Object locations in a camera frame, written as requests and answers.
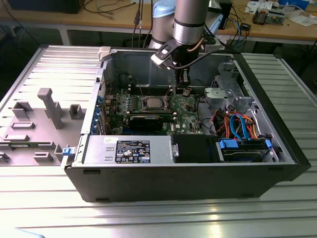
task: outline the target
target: desk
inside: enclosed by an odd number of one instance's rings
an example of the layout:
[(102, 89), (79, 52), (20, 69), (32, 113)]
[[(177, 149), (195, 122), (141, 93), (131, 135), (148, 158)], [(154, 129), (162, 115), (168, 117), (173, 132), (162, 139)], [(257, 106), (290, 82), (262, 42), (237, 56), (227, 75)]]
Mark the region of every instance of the desk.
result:
[[(236, 9), (237, 14), (241, 18), (242, 22), (252, 26), (248, 36), (248, 40), (250, 41), (312, 45), (317, 38), (316, 25), (305, 27), (289, 19), (285, 19), (283, 25), (253, 24), (253, 15), (244, 12), (249, 1), (234, 0), (233, 2), (235, 5), (234, 8)], [(307, 7), (307, 11), (317, 12), (317, 7), (309, 5)], [(222, 36), (226, 35), (229, 37), (235, 35), (236, 30), (233, 27), (233, 24), (228, 22), (226, 28), (224, 30), (218, 30), (217, 34)]]
[[(99, 0), (99, 4), (109, 3), (109, 0)], [(311, 45), (316, 40), (317, 26), (302, 26), (288, 19), (281, 25), (256, 25), (252, 23), (251, 14), (243, 14), (247, 4), (247, 0), (234, 0), (234, 5), (240, 18), (243, 22), (252, 25), (248, 40), (275, 42), (275, 43), (290, 43), (290, 44), (308, 44)], [(129, 4), (129, 0), (120, 1), (115, 7), (120, 7)], [(60, 32), (64, 45), (70, 45), (68, 30), (84, 30), (84, 31), (102, 31), (102, 32), (125, 32), (132, 33), (133, 21), (138, 5), (132, 5), (114, 12), (114, 19), (101, 16), (96, 13), (91, 13), (85, 9), (81, 9), (78, 14), (66, 14), (56, 12), (36, 12), (36, 11), (16, 11), (10, 12), (26, 27), (40, 27), (57, 29)], [(95, 4), (91, 3), (87, 6), (88, 9), (95, 10)], [(317, 7), (309, 6), (309, 11), (317, 11)], [(142, 33), (148, 33), (151, 25), (150, 4), (144, 4), (143, 9), (143, 26)], [(7, 14), (4, 7), (0, 6), (0, 22), (1, 25), (17, 26), (18, 24)], [(222, 39), (229, 39), (236, 34), (231, 23), (227, 24), (226, 29), (218, 30), (217, 35)]]

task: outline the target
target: green motherboard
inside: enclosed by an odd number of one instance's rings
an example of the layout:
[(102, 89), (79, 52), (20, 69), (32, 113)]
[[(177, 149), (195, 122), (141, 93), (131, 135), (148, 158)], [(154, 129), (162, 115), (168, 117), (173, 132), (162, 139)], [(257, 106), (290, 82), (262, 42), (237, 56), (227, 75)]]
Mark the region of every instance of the green motherboard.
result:
[[(108, 133), (113, 135), (203, 134), (194, 94), (133, 95), (126, 89), (114, 89), (105, 102)], [(153, 127), (152, 124), (142, 125), (141, 130), (133, 127), (133, 120), (143, 123), (144, 119), (154, 123)]]

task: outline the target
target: computer case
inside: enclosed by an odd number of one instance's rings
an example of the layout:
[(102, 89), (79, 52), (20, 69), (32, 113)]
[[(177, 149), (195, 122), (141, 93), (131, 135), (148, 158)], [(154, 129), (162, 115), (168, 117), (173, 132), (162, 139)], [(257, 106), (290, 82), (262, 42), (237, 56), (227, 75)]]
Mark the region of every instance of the computer case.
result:
[(77, 14), (85, 0), (7, 0), (13, 10)]

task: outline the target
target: blue cable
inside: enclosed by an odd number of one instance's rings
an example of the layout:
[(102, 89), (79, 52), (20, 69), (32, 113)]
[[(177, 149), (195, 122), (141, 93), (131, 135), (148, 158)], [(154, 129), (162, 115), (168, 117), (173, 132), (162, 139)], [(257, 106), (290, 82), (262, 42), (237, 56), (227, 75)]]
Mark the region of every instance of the blue cable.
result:
[(229, 18), (228, 18), (228, 20), (230, 20), (230, 21), (234, 22), (234, 23), (237, 25), (237, 28), (238, 28), (238, 34), (239, 34), (239, 37), (238, 37), (238, 43), (239, 43), (239, 42), (240, 42), (240, 38), (241, 38), (241, 29), (240, 29), (239, 23), (238, 23), (238, 22), (236, 22), (235, 20), (232, 20), (232, 19), (229, 19)]
[(234, 134), (234, 135), (238, 138), (238, 140), (242, 140), (241, 137), (234, 131), (234, 128), (233, 128), (233, 119), (234, 119), (234, 117), (238, 117), (238, 118), (240, 119), (242, 131), (243, 131), (243, 135), (244, 135), (244, 137), (245, 137), (247, 140), (249, 140), (249, 139), (250, 139), (250, 136), (249, 136), (249, 134), (248, 134), (248, 132), (247, 132), (246, 123), (245, 123), (244, 119), (242, 118), (242, 116), (240, 116), (240, 115), (238, 115), (238, 114), (234, 114), (234, 115), (231, 117), (231, 119), (230, 119), (230, 130), (231, 130), (232, 134)]

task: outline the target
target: power supply label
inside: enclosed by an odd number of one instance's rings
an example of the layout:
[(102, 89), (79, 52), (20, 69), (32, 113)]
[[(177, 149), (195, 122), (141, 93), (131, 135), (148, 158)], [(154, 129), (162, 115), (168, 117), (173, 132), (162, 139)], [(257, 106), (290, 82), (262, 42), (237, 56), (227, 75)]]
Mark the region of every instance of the power supply label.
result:
[(149, 140), (119, 140), (115, 154), (115, 161), (123, 163), (150, 163)]

